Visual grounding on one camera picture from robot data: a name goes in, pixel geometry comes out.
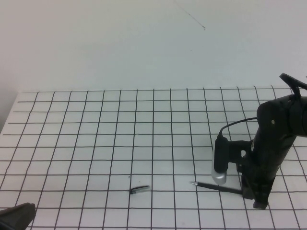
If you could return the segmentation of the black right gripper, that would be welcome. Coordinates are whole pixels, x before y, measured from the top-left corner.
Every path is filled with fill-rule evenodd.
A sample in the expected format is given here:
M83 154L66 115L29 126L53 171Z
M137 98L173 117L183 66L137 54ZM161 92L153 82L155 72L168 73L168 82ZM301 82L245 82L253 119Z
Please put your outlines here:
M242 173L242 197L254 199L253 208L267 208L273 182L286 155L286 152L248 153L236 164L237 171Z

